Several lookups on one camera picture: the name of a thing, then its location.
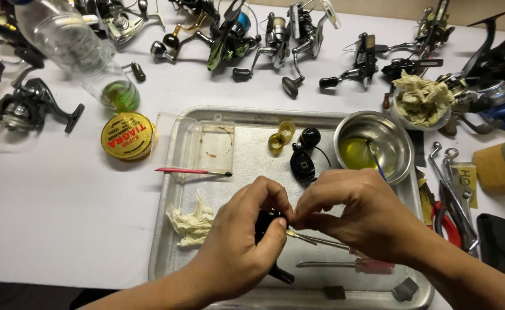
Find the stainless steel bowl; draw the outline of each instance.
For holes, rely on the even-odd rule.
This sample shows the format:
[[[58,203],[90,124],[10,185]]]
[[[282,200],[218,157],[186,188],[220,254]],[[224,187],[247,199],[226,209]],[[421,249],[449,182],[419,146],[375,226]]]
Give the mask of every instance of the stainless steel bowl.
[[[374,111],[360,111],[348,115],[337,127],[333,138],[338,162],[348,168],[340,156],[339,146],[348,137],[371,139],[380,156],[379,163],[390,185],[407,177],[413,166],[413,143],[403,127],[385,115]]]

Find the right hand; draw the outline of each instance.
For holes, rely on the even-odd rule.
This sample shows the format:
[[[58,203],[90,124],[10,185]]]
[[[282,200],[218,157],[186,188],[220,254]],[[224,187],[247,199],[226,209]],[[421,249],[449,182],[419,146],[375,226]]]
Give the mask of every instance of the right hand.
[[[321,213],[345,204],[340,217]],[[314,229],[365,255],[407,264],[434,235],[399,200],[377,170],[324,171],[298,200],[295,229]]]

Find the hand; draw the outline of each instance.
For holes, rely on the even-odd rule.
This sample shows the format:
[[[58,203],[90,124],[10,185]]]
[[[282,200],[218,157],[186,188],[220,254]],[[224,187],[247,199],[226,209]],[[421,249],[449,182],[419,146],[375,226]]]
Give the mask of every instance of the hand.
[[[342,216],[320,213],[338,204],[346,205]],[[298,200],[292,224],[332,236],[371,258],[398,264],[409,263],[426,238],[436,235],[370,168],[324,171]]]
[[[216,214],[201,249],[184,267],[208,303],[233,299],[254,288],[270,271],[286,242],[286,221],[274,220],[255,245],[260,209],[275,209],[289,220],[293,208],[285,188],[265,177],[239,190]]]

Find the pliers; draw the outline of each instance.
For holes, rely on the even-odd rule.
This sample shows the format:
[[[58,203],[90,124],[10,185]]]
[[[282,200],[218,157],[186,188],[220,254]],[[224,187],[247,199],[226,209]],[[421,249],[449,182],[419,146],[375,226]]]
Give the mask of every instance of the pliers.
[[[442,201],[436,201],[434,194],[430,192],[427,184],[424,184],[420,188],[425,192],[430,201],[430,205],[432,207],[432,225],[428,225],[430,229],[433,229],[438,235],[443,238],[442,228],[447,232],[447,239],[449,243],[455,245],[459,249],[461,249],[461,235],[459,234],[459,230],[455,227],[455,224],[451,221],[451,219],[446,215],[446,211],[449,208],[450,195],[446,193],[447,189],[445,187],[440,187],[440,196]]]

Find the blue brush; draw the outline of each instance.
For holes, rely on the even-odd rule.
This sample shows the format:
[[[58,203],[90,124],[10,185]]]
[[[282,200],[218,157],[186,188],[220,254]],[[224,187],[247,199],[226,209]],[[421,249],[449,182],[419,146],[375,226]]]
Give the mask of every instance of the blue brush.
[[[379,160],[377,159],[377,154],[375,154],[375,152],[371,148],[371,143],[372,143],[371,139],[366,139],[365,142],[367,143],[367,146],[369,147],[369,151],[371,151],[371,154],[373,154],[373,158],[375,159],[375,164],[377,164],[377,168],[379,169],[381,177],[385,180],[385,182],[388,182],[386,180],[385,173],[382,172],[381,165],[379,164]]]

